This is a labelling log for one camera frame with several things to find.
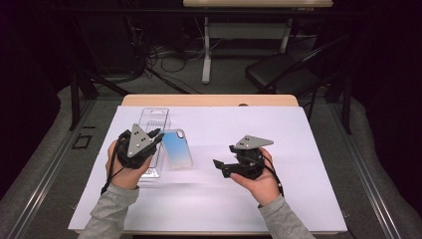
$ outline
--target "gray sleeve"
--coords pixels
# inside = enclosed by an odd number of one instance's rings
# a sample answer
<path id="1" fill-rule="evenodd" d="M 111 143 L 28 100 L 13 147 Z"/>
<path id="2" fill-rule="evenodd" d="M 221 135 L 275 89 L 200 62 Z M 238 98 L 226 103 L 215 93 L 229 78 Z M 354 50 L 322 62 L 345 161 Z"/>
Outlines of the gray sleeve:
<path id="1" fill-rule="evenodd" d="M 315 238 L 282 195 L 259 210 L 273 239 Z"/>
<path id="2" fill-rule="evenodd" d="M 128 190 L 109 185 L 91 212 L 91 219 L 78 238 L 119 238 L 127 208 L 139 195 L 139 188 Z"/>

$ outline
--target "table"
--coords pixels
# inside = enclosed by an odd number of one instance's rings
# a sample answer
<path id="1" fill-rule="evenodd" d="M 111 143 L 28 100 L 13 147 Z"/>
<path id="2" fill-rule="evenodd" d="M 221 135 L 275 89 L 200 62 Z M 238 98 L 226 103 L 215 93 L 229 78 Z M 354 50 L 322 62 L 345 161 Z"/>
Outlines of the table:
<path id="1" fill-rule="evenodd" d="M 171 170 L 164 161 L 160 178 L 142 178 L 140 196 L 129 207 L 124 233 L 268 234 L 255 199 L 223 178 L 212 162 L 212 158 L 233 159 L 228 145 L 245 132 L 275 142 L 266 148 L 284 183 L 287 201 L 314 234 L 346 231 L 306 115 L 293 96 L 280 95 L 127 96 L 110 125 L 70 230 L 81 231 L 88 223 L 106 179 L 106 149 L 138 120 L 144 107 L 169 108 L 171 127 L 185 130 L 194 165 Z"/>
<path id="2" fill-rule="evenodd" d="M 185 7 L 236 7 L 236 8 L 304 8 L 331 7 L 331 0 L 183 0 Z M 280 53 L 285 53 L 292 29 L 292 19 L 280 23 L 212 23 L 208 17 L 204 22 L 205 57 L 202 84 L 210 83 L 211 53 L 210 38 L 231 39 L 281 39 Z"/>

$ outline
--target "white sheet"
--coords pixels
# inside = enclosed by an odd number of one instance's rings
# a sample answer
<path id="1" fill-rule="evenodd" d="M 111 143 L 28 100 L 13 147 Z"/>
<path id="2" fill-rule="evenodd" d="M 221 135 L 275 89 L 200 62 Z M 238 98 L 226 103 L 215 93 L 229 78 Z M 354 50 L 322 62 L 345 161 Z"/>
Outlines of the white sheet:
<path id="1" fill-rule="evenodd" d="M 106 150 L 138 122 L 143 107 L 119 107 L 100 150 L 87 188 L 69 225 L 83 230 L 106 180 Z M 223 178 L 212 159 L 236 162 L 229 145 L 245 134 L 274 141 L 273 156 L 286 200 L 312 232 L 342 232 L 346 226 L 302 108 L 172 107 L 171 128 L 182 128 L 193 166 L 171 170 L 164 161 L 160 178 L 142 179 L 140 196 L 129 208 L 127 232 L 268 232 L 250 193 Z"/>

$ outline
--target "phone case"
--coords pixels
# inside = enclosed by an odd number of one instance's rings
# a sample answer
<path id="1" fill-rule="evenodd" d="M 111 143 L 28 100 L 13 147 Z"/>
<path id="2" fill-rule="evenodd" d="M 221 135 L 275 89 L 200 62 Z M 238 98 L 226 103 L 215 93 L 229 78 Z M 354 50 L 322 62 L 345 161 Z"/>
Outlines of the phone case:
<path id="1" fill-rule="evenodd" d="M 192 166 L 189 145 L 182 129 L 166 130 L 162 139 L 162 145 L 171 168 Z"/>

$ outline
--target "person's right hand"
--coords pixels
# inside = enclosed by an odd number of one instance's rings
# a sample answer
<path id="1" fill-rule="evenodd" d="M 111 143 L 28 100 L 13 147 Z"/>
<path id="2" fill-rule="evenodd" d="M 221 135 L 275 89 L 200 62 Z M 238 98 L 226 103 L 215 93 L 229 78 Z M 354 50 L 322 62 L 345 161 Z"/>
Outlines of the person's right hand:
<path id="1" fill-rule="evenodd" d="M 111 158 L 112 152 L 114 150 L 115 144 L 117 140 L 113 141 L 108 148 L 108 161 L 105 164 L 106 173 L 108 173 L 110 165 L 111 165 Z M 152 156 L 150 156 L 143 165 L 138 169 L 132 168 L 124 168 L 118 174 L 116 174 L 112 179 L 111 183 L 115 186 L 132 190 L 136 187 L 139 182 L 140 177 L 149 169 L 149 164 L 151 163 Z M 117 158 L 117 155 L 114 159 L 114 165 L 112 172 L 116 173 L 122 168 L 120 161 Z"/>
<path id="2" fill-rule="evenodd" d="M 268 160 L 272 160 L 271 155 L 264 148 L 260 147 L 260 151 L 264 157 Z M 265 159 L 264 161 L 265 164 L 271 168 L 271 164 Z M 246 178 L 237 173 L 231 173 L 230 177 L 239 185 L 248 189 L 252 193 L 252 196 L 254 196 L 262 206 L 266 206 L 280 195 L 276 178 L 266 168 L 264 168 L 263 173 L 255 180 Z"/>

